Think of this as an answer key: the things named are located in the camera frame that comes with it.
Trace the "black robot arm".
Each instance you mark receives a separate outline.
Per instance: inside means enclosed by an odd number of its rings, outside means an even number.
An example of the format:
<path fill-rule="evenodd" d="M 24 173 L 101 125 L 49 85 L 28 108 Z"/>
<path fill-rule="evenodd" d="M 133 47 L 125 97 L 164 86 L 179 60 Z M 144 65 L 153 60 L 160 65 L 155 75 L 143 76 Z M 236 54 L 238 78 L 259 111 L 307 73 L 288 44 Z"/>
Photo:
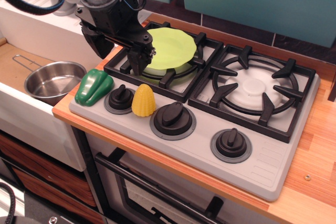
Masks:
<path fill-rule="evenodd" d="M 81 19 L 81 30 L 94 52 L 104 59 L 114 44 L 128 50 L 127 58 L 139 76 L 155 55 L 152 36 L 138 21 L 146 0 L 81 0 L 75 12 Z"/>

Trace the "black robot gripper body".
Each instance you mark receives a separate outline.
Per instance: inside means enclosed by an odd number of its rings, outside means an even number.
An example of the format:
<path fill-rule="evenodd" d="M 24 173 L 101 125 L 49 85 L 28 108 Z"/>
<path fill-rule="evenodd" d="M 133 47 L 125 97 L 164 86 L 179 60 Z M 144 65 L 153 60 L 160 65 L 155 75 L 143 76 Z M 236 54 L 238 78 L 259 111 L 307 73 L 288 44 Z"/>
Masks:
<path fill-rule="evenodd" d="M 106 40 L 131 48 L 152 44 L 152 36 L 138 21 L 138 0 L 81 0 L 76 15 L 82 26 L 104 34 Z"/>

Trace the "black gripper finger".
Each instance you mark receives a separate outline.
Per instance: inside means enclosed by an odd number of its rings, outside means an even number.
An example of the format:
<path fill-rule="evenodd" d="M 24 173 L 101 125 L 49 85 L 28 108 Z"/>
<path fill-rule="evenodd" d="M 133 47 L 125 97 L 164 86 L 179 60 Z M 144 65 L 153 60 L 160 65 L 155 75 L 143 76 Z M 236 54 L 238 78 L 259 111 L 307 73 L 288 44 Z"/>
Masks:
<path fill-rule="evenodd" d="M 149 44 L 134 44 L 127 53 L 130 66 L 136 76 L 141 76 L 145 68 L 151 64 L 155 48 Z"/>
<path fill-rule="evenodd" d="M 81 30 L 86 42 L 101 59 L 106 58 L 114 48 L 114 43 L 106 40 L 101 32 L 91 30 L 88 26 L 82 26 Z"/>

